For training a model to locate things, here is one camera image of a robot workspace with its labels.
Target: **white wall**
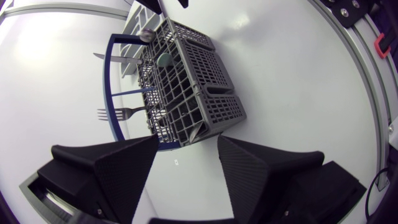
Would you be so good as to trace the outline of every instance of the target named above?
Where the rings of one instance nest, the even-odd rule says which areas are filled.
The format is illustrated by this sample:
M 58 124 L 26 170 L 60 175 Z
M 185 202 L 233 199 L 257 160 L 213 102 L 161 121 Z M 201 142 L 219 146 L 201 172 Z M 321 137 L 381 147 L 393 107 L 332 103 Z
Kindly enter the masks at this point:
M 9 17 L 0 26 L 0 191 L 21 223 L 44 222 L 19 184 L 51 160 L 52 145 L 114 141 L 96 117 L 104 108 L 103 61 L 93 52 L 103 53 L 123 27 L 117 19 L 56 12 Z M 117 64 L 111 76 L 118 92 Z M 144 191 L 133 223 L 156 216 Z

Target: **fork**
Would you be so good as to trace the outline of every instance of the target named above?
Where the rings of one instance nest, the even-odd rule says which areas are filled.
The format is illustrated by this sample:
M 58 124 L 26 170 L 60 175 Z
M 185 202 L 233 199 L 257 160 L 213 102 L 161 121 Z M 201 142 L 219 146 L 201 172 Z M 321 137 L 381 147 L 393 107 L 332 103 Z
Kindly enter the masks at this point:
M 125 121 L 127 119 L 129 119 L 135 112 L 141 111 L 141 110 L 147 110 L 149 109 L 148 106 L 141 106 L 138 108 L 115 108 L 114 111 L 116 113 L 116 117 L 118 119 L 118 121 Z M 106 115 L 106 110 L 105 109 L 98 109 L 98 119 L 102 120 L 102 121 L 107 121 L 108 120 L 108 116 Z

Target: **black bracket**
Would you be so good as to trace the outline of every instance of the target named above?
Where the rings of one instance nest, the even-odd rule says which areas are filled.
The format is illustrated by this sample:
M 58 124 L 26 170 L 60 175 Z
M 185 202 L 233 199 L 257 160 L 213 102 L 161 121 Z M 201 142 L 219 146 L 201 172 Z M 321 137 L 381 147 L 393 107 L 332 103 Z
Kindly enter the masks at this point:
M 321 0 L 345 28 L 350 28 L 368 13 L 367 0 Z

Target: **blue wire rack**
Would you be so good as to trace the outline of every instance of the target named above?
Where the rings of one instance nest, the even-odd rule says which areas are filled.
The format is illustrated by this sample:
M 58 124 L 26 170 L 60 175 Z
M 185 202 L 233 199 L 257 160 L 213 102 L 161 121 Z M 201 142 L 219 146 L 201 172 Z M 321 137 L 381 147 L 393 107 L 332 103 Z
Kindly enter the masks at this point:
M 114 44 L 138 44 L 138 45 L 148 45 L 148 43 L 143 42 L 139 36 L 136 35 L 126 35 L 126 34 L 112 34 L 109 39 L 108 46 L 106 48 L 105 56 L 104 56 L 104 69 L 103 69 L 103 93 L 104 93 L 104 102 L 105 102 L 105 110 L 108 117 L 109 125 L 112 130 L 113 137 L 116 141 L 125 140 L 123 133 L 121 131 L 119 121 L 116 117 L 116 112 L 114 110 L 113 105 L 113 96 L 120 96 L 125 94 L 133 94 L 133 93 L 142 93 L 145 91 L 152 91 L 152 89 L 141 89 L 141 90 L 133 90 L 124 93 L 111 93 L 111 82 L 110 82 L 110 66 L 111 66 L 111 54 Z M 159 151 L 176 149 L 180 147 L 179 142 L 160 142 L 159 143 Z

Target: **red clip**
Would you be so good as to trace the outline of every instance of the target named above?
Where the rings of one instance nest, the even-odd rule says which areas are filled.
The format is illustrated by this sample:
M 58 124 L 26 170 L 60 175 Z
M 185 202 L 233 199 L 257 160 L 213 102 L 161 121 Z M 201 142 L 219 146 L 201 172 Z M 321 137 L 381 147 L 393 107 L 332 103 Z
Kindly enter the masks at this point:
M 374 47 L 376 48 L 376 52 L 379 54 L 380 58 L 386 58 L 388 53 L 391 50 L 391 46 L 388 46 L 386 52 L 382 52 L 380 49 L 380 41 L 384 38 L 384 34 L 381 33 L 380 36 L 374 41 Z

